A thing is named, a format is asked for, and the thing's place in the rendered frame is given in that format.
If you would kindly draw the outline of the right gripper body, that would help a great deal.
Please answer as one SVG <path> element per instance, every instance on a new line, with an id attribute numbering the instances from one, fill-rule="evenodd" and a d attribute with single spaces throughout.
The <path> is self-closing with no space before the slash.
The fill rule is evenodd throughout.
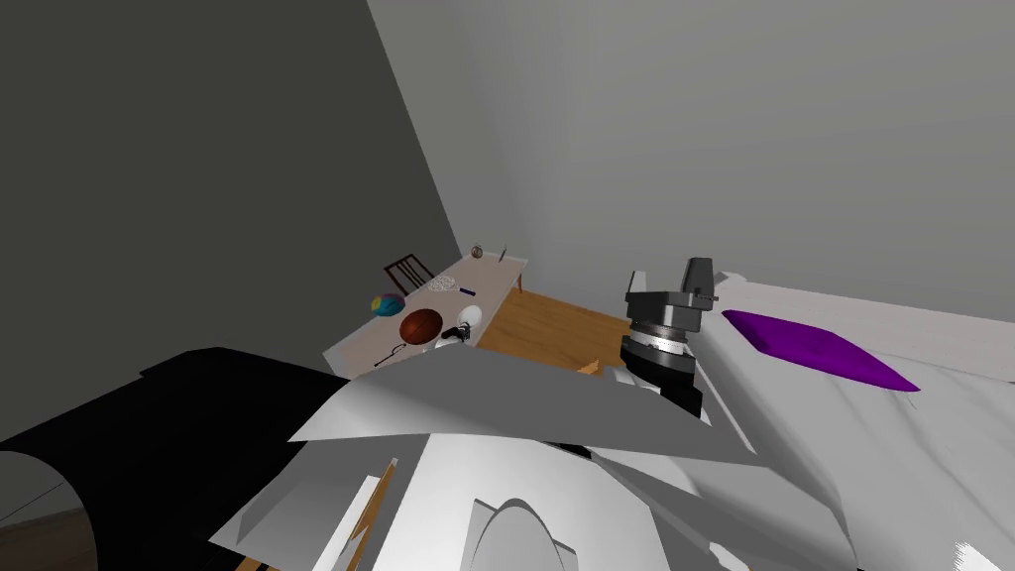
<path id="1" fill-rule="evenodd" d="M 699 332 L 703 315 L 719 300 L 698 290 L 627 292 L 624 299 L 631 328 L 650 334 Z"/>

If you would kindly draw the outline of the purple pillow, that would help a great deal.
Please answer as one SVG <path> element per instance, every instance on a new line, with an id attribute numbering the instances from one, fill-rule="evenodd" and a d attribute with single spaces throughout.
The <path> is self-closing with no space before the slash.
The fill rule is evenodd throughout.
<path id="1" fill-rule="evenodd" d="M 723 316 L 756 351 L 781 361 L 893 392 L 920 391 L 872 353 L 827 329 L 734 309 Z"/>

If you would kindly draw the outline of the pale wooden table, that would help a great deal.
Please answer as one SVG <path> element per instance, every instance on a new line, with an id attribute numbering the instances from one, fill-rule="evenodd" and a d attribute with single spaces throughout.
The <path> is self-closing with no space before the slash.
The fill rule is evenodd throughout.
<path id="1" fill-rule="evenodd" d="M 486 253 L 479 259 L 466 256 L 411 292 L 403 312 L 374 316 L 331 346 L 323 357 L 334 375 L 351 380 L 432 349 L 435 341 L 412 345 L 399 334 L 400 324 L 423 308 L 439 313 L 443 327 L 448 328 L 459 323 L 459 313 L 468 305 L 477 305 L 482 318 L 471 327 L 468 340 L 474 345 L 520 279 L 525 264 L 524 259 L 496 253 Z"/>

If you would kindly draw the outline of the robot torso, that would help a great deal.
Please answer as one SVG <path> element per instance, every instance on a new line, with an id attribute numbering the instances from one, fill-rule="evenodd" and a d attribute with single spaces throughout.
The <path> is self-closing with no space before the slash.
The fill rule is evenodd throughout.
<path id="1" fill-rule="evenodd" d="M 350 381 L 213 543 L 276 571 L 856 571 L 826 504 L 645 386 L 471 346 Z"/>

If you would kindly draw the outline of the dark wooden chair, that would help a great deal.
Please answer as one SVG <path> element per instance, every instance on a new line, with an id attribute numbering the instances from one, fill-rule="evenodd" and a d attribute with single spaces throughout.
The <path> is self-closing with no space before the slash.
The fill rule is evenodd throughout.
<path id="1" fill-rule="evenodd" d="M 384 273 L 403 296 L 412 294 L 435 279 L 435 275 L 413 254 L 389 263 L 384 267 Z"/>

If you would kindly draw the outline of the white bed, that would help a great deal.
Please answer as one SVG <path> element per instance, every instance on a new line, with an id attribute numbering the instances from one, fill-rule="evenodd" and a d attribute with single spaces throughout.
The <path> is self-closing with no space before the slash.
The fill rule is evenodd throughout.
<path id="1" fill-rule="evenodd" d="M 958 571 L 964 546 L 1015 571 L 1015 324 L 723 273 L 692 352 L 739 435 L 830 506 L 863 571 Z M 728 309 L 831 331 L 915 392 L 757 351 Z"/>

